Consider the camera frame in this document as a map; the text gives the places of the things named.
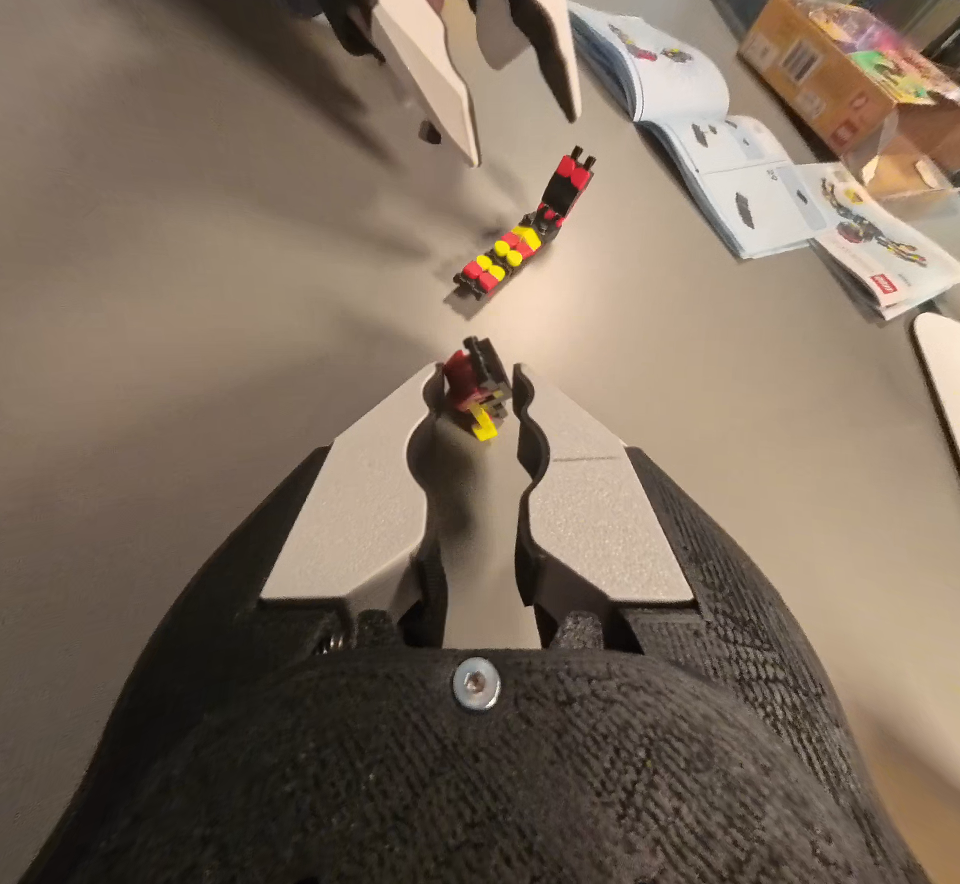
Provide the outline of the white rounded side table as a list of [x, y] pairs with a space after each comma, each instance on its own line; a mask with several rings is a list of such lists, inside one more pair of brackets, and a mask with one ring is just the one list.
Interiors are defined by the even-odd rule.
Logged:
[[942, 436], [959, 470], [959, 322], [925, 311], [913, 319], [910, 337]]

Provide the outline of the open lego instruction booklet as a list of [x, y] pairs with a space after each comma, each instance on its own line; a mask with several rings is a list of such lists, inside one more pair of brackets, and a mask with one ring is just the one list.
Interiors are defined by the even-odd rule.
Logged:
[[762, 121], [733, 114], [701, 50], [642, 18], [568, 4], [577, 53], [640, 132], [653, 136], [732, 254], [806, 247], [826, 226], [796, 165]]

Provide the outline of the orange lego set box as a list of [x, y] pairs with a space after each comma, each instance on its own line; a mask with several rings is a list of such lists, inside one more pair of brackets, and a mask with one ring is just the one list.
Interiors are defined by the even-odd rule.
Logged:
[[869, 10], [768, 0], [739, 55], [876, 199], [958, 194], [958, 73]]

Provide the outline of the closed lego instruction booklet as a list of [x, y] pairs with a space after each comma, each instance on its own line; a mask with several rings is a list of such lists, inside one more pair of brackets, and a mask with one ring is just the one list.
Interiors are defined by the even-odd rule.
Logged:
[[811, 247], [868, 313], [890, 322], [958, 285], [958, 260], [882, 207], [845, 167], [810, 163], [796, 173], [822, 222]]

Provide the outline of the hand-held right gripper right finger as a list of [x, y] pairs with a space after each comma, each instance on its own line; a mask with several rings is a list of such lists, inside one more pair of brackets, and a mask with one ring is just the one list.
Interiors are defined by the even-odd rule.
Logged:
[[526, 363], [512, 372], [517, 458], [530, 477], [514, 570], [540, 630], [591, 614], [627, 630], [625, 612], [683, 614], [694, 591], [627, 444]]

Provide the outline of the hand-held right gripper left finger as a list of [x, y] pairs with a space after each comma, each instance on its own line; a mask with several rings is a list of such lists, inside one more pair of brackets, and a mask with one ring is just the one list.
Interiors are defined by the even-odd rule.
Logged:
[[422, 468], [443, 398], [442, 365], [431, 362], [333, 439], [260, 590], [263, 606], [445, 628], [449, 590]]

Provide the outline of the long lego strip assembly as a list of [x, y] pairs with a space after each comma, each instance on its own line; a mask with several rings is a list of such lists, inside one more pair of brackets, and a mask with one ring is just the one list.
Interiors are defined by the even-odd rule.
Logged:
[[453, 275], [456, 294], [485, 302], [561, 233], [594, 178], [596, 158], [574, 146], [551, 174], [536, 208]]

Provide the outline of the red yellow black lego assembly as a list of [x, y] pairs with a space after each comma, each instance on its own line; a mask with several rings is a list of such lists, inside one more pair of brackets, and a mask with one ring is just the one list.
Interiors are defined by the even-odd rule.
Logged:
[[445, 409], [452, 421], [488, 443], [498, 437], [513, 397], [511, 379], [489, 338], [470, 336], [442, 366]]

